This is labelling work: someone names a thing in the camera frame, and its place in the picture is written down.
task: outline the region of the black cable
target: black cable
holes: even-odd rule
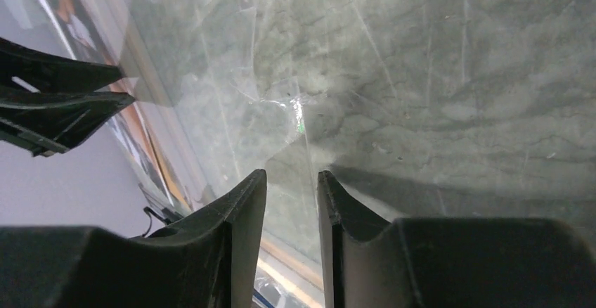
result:
[[[149,207],[143,208],[143,212],[145,212],[145,214],[149,217],[149,227],[147,228],[147,231],[145,231],[145,233],[141,234],[141,236],[143,238],[147,238],[147,235],[149,234],[149,232],[151,232],[151,226],[153,225],[153,216],[151,215],[152,211]]]

